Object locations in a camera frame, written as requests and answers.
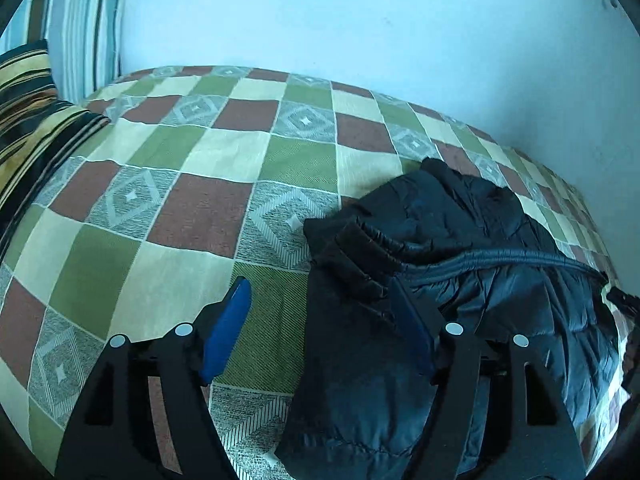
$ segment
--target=bed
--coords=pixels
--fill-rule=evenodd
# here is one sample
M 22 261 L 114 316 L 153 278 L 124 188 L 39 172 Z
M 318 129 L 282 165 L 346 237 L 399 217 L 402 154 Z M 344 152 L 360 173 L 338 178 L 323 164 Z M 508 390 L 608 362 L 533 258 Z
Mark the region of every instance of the bed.
M 509 187 L 564 254 L 617 285 L 577 189 L 421 105 L 239 66 L 141 70 L 83 105 L 111 124 L 40 191 L 0 265 L 0 371 L 16 379 L 0 386 L 14 399 L 3 405 L 49 470 L 105 341 L 164 335 L 243 275 L 254 305 L 225 373 L 206 391 L 209 409 L 240 478 L 290 478 L 273 450 L 303 366 L 302 222 L 416 170 L 425 157 Z M 629 327 L 611 308 L 622 355 Z M 618 427 L 621 382 L 622 369 L 576 428 L 588 466 Z M 161 388 L 150 386 L 162 462 L 179 470 Z

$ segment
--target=striped pillow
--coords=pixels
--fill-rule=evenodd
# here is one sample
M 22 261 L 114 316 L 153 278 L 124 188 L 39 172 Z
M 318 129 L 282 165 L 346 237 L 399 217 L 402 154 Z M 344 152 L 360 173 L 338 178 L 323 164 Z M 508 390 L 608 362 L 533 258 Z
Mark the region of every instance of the striped pillow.
M 0 36 L 0 54 L 49 41 L 60 97 L 80 104 L 120 76 L 124 0 L 23 0 Z
M 0 56 L 0 258 L 52 174 L 108 118 L 58 99 L 47 41 Z

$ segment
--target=light blue wall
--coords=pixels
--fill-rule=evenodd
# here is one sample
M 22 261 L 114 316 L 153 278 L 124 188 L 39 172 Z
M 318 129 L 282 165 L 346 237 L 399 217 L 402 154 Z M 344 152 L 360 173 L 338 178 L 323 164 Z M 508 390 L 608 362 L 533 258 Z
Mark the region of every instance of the light blue wall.
M 583 192 L 640 293 L 640 38 L 606 0 L 128 0 L 123 62 L 308 73 L 478 126 Z

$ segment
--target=puffer jacket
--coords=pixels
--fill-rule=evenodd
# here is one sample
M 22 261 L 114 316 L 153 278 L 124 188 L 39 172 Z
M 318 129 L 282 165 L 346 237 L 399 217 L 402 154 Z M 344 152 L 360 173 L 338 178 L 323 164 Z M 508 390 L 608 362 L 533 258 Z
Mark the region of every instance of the puffer jacket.
M 510 190 L 427 159 L 304 232 L 305 368 L 276 450 L 294 478 L 402 478 L 436 386 L 395 327 L 393 276 L 478 336 L 527 336 L 575 427 L 607 395 L 620 356 L 606 277 L 564 256 Z M 478 462 L 489 394 L 481 378 L 459 472 Z

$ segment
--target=screw head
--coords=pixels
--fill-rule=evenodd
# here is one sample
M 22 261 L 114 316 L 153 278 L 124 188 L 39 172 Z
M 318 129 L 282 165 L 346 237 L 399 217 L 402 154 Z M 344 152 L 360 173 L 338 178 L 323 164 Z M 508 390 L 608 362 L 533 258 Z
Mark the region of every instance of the screw head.
M 527 336 L 522 334 L 516 334 L 515 336 L 513 336 L 513 342 L 521 348 L 526 348 L 527 346 L 529 346 L 529 339 L 527 338 Z
M 191 323 L 182 323 L 175 327 L 175 335 L 186 336 L 193 332 L 193 325 Z
M 449 332 L 451 335 L 462 335 L 462 333 L 465 331 L 465 329 L 462 328 L 462 325 L 460 325 L 459 323 L 447 323 L 444 327 L 444 330 Z
M 122 334 L 118 334 L 109 339 L 109 345 L 112 348 L 120 348 L 127 340 Z

